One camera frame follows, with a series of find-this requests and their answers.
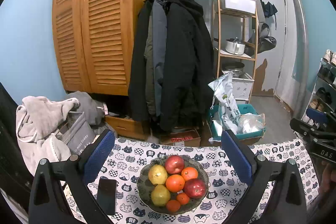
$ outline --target table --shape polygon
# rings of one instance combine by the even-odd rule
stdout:
[[[256,154],[263,154],[271,161],[286,161],[293,158],[299,166],[306,202],[318,195],[319,183],[311,159],[300,139],[284,143],[251,145]],[[137,177],[141,168],[164,155],[189,155],[199,161],[209,176],[209,193],[201,205],[179,216],[162,215],[153,212],[138,196]],[[228,213],[238,203],[247,185],[242,183],[231,165],[225,151],[219,147],[176,147],[141,141],[116,139],[113,150],[106,159],[98,177],[88,188],[97,197],[100,177],[117,180],[117,213],[110,216],[117,224],[155,224],[155,223],[222,223]],[[260,204],[253,215],[258,219],[266,207],[274,182],[269,182]],[[69,189],[64,191],[73,215],[85,222]]]

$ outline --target clothing tag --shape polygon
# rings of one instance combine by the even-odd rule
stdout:
[[[109,115],[109,111],[107,109],[107,105],[105,103],[103,103],[104,105],[104,112],[105,112],[105,115]]]
[[[184,142],[175,142],[173,146],[184,146]]]

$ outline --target floor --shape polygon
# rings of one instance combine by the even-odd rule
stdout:
[[[256,144],[280,143],[293,140],[296,135],[289,126],[290,113],[274,97],[252,96],[250,104],[259,113],[265,113],[266,132]]]

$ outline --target wooden drawer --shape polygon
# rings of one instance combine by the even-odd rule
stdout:
[[[147,122],[136,122],[131,119],[105,116],[105,122],[112,126],[120,137],[146,140],[150,135]]]

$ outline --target black phone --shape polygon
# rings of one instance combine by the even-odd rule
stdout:
[[[110,216],[116,213],[117,181],[100,178],[98,184],[97,203]]]

